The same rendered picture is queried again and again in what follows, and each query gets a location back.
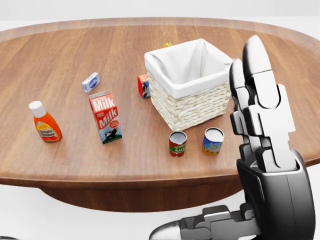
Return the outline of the small blue and white box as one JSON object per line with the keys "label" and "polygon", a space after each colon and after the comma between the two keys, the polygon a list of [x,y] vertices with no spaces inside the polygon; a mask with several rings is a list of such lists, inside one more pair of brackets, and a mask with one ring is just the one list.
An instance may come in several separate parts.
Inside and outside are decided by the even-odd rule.
{"label": "small blue and white box", "polygon": [[88,78],[86,78],[82,83],[82,89],[85,93],[89,93],[100,83],[100,77],[98,72],[93,72]]}

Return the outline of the red tomato sauce can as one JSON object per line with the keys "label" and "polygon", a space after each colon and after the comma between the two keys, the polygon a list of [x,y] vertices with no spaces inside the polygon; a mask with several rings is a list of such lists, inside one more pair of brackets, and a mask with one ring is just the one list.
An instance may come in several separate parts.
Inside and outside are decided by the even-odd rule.
{"label": "red tomato sauce can", "polygon": [[173,131],[169,136],[169,153],[173,157],[182,157],[186,151],[187,135],[183,131]]}

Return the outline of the small red box, cow print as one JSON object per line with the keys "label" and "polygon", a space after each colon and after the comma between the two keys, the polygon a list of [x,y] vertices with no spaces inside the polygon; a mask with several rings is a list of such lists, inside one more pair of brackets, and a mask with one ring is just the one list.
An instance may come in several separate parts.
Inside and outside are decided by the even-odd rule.
{"label": "small red box, cow print", "polygon": [[142,98],[150,97],[150,86],[148,74],[141,74],[137,76],[138,92]]}

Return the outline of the white wicker basket, cloth liner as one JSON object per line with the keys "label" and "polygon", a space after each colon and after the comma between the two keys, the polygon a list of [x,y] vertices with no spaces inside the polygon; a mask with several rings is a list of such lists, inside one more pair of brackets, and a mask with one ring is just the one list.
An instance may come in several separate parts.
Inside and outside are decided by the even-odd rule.
{"label": "white wicker basket, cloth liner", "polygon": [[172,131],[226,112],[233,59],[200,38],[144,55],[150,100]]}

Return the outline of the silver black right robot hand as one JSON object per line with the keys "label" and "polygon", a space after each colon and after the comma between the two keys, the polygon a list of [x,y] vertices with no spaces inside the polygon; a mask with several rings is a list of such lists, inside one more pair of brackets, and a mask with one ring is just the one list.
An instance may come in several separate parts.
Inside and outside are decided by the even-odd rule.
{"label": "silver black right robot hand", "polygon": [[257,35],[229,70],[234,101],[230,121],[242,136],[236,167],[245,202],[239,210],[207,207],[196,216],[154,229],[149,240],[313,240],[315,205],[300,153],[289,147],[295,124],[284,85],[276,83]]}

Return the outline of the red and white milk carton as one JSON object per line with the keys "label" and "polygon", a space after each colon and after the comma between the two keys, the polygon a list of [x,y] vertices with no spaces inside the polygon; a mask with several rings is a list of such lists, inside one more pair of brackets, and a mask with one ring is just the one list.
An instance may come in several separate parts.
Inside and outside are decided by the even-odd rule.
{"label": "red and white milk carton", "polygon": [[89,95],[89,103],[102,143],[122,138],[119,111],[112,91]]}

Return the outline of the orange ketchup bottle, white cap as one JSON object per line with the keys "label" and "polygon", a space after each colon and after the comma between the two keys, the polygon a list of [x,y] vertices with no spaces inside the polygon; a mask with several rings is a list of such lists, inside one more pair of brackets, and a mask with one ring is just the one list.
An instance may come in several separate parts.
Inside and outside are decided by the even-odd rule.
{"label": "orange ketchup bottle, white cap", "polygon": [[35,100],[28,107],[33,114],[34,124],[41,139],[47,143],[61,140],[62,131],[55,119],[45,110],[43,103]]}

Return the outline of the blue alphabet soup can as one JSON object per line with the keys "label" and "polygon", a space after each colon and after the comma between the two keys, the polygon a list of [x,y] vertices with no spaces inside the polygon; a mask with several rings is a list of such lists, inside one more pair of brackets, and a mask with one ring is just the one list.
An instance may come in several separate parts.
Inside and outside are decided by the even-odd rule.
{"label": "blue alphabet soup can", "polygon": [[206,155],[215,156],[220,152],[223,141],[223,131],[217,127],[210,127],[204,132],[202,150]]}

